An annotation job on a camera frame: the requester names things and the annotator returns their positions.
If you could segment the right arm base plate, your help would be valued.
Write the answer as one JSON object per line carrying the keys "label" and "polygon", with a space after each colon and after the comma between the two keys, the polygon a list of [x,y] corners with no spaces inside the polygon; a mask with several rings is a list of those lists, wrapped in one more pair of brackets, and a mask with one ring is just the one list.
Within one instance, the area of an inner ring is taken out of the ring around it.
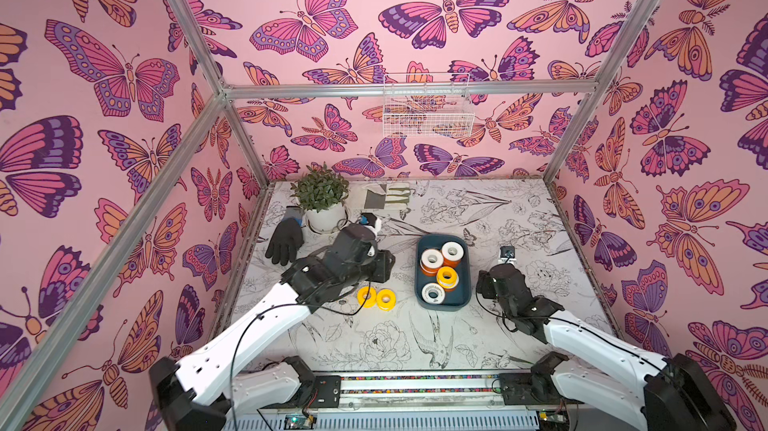
{"label": "right arm base plate", "polygon": [[557,405],[561,395],[549,375],[513,372],[498,376],[498,384],[505,405],[545,406]]}

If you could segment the orange tape roll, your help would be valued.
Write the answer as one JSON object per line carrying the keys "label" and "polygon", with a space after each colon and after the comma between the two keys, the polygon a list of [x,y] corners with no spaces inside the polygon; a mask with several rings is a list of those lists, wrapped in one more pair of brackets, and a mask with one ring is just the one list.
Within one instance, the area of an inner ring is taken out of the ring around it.
{"label": "orange tape roll", "polygon": [[443,265],[456,268],[464,259],[464,247],[456,241],[445,242],[441,247]]}
{"label": "orange tape roll", "polygon": [[425,249],[419,258],[421,272],[427,276],[434,276],[444,266],[444,256],[440,249]]}

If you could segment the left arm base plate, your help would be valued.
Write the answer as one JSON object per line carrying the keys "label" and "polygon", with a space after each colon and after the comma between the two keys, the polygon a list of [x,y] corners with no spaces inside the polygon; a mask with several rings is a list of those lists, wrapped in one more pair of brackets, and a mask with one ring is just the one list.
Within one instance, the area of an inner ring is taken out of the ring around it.
{"label": "left arm base plate", "polygon": [[303,411],[338,408],[341,399],[340,375],[317,376],[306,398],[300,400]]}

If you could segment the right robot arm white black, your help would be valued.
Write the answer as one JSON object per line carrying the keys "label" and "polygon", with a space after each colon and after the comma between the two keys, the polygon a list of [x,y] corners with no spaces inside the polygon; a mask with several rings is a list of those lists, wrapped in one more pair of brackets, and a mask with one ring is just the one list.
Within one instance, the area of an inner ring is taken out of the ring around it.
{"label": "right robot arm white black", "polygon": [[637,430],[734,430],[736,421],[693,359],[632,346],[562,305],[532,294],[510,263],[478,275],[476,290],[496,301],[515,329],[553,347],[533,367],[535,384],[588,404]]}

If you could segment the small yellow white tape roll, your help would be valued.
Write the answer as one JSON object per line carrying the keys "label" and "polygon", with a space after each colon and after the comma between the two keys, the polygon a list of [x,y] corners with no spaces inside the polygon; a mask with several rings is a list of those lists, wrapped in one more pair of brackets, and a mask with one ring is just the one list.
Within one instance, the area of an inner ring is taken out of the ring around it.
{"label": "small yellow white tape roll", "polygon": [[455,268],[443,266],[436,273],[436,282],[444,290],[451,291],[459,284],[459,274]]}

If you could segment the teal plastic storage box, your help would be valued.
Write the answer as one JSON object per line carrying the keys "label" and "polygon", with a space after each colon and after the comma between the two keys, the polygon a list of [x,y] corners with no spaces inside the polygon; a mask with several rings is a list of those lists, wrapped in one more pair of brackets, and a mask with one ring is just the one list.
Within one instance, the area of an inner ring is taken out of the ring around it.
{"label": "teal plastic storage box", "polygon": [[427,234],[417,243],[416,258],[414,293],[420,306],[455,312],[469,303],[474,286],[463,239]]}

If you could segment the white tape roll front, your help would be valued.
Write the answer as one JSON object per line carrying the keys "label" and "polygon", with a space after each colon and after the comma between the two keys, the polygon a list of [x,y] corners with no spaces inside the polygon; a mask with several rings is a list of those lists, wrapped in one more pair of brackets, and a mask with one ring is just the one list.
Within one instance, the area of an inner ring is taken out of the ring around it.
{"label": "white tape roll front", "polygon": [[422,287],[421,297],[426,304],[442,305],[446,298],[446,291],[438,283],[429,282]]}

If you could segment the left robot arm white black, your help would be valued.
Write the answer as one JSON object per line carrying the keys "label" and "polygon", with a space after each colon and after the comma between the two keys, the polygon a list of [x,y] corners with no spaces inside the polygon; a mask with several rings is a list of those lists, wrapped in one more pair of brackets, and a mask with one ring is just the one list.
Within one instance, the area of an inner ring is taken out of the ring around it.
{"label": "left robot arm white black", "polygon": [[149,371],[153,402],[169,430],[221,430],[240,414],[272,405],[302,408],[316,376],[299,357],[245,372],[273,341],[362,285],[386,282],[394,255],[377,244],[380,219],[364,213],[320,255],[296,260],[249,312],[197,351],[158,360]]}

